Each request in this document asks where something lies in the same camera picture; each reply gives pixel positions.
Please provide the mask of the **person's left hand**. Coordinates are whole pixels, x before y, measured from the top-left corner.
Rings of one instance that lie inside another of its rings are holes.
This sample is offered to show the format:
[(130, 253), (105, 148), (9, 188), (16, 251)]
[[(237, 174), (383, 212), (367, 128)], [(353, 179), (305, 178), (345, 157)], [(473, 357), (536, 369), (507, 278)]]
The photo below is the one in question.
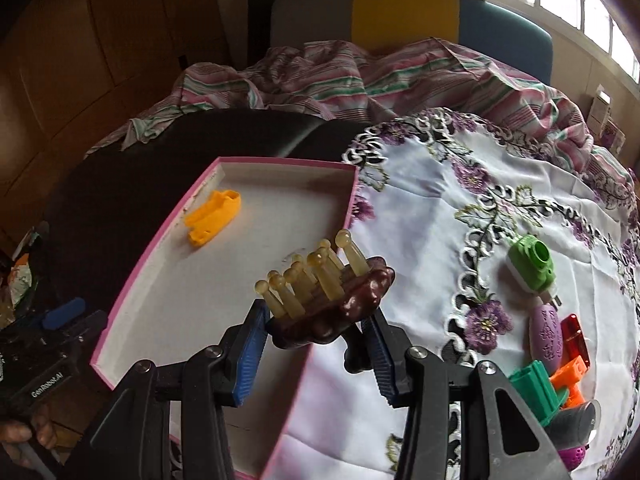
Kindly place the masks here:
[[(48, 404), (40, 404), (32, 412), (32, 428), (36, 430), (38, 442), (47, 450), (55, 448), (58, 436), (50, 419)], [(32, 437), (29, 426), (17, 420), (6, 420), (0, 425), (1, 444), (10, 456), (14, 464), (32, 469), (32, 464), (27, 456), (20, 450), (20, 444), (27, 442)]]

